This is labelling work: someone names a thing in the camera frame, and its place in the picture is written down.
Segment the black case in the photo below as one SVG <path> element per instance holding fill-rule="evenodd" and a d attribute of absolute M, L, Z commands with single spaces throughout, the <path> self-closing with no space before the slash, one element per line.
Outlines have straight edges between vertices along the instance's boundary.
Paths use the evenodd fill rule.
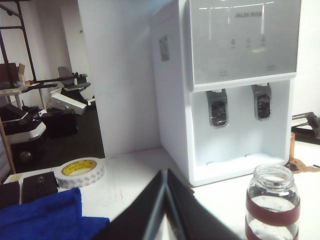
<path fill-rule="evenodd" d="M 22 185 L 22 203 L 30 203 L 57 192 L 58 183 L 52 171 L 26 177 Z"/>
<path fill-rule="evenodd" d="M 19 204 L 20 185 L 18 181 L 0 185 L 0 209 Z"/>

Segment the blue towel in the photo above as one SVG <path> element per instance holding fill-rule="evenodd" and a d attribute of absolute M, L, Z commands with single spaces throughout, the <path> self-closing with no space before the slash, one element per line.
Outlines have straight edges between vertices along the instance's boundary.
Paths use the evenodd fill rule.
<path fill-rule="evenodd" d="M 81 192 L 73 188 L 0 210 L 0 240 L 89 240 L 108 223 L 82 217 Z"/>

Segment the double-sided tape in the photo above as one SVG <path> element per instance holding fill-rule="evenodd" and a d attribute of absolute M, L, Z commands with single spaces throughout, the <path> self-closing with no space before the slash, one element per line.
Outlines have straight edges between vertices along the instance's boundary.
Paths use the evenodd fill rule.
<path fill-rule="evenodd" d="M 105 172 L 104 162 L 95 157 L 75 159 L 57 167 L 55 178 L 61 188 L 84 187 L 97 182 Z"/>

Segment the white desk surface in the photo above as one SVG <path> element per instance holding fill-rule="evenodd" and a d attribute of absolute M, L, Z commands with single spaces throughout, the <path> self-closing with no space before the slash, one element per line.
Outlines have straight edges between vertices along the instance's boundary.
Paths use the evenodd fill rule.
<path fill-rule="evenodd" d="M 294 156 L 307 166 L 320 165 L 320 145 L 296 141 Z M 112 221 L 134 201 L 160 169 L 170 168 L 186 181 L 162 148 L 108 157 L 105 163 L 104 176 L 80 189 L 83 216 L 108 217 Z M 19 181 L 52 170 L 26 172 Z M 9 176 L 5 183 L 11 182 L 12 177 Z M 196 199 L 242 239 L 246 239 L 245 200 L 251 178 L 252 174 L 193 188 Z M 320 172 L 299 173 L 294 178 L 301 198 L 299 239 L 320 240 Z"/>

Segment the black pad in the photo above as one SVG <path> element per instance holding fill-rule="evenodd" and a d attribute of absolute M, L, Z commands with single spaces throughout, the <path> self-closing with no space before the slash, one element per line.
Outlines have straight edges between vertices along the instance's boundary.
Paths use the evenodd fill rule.
<path fill-rule="evenodd" d="M 240 240 L 211 215 L 171 170 L 162 170 L 93 240 L 152 240 L 167 214 L 178 240 Z"/>

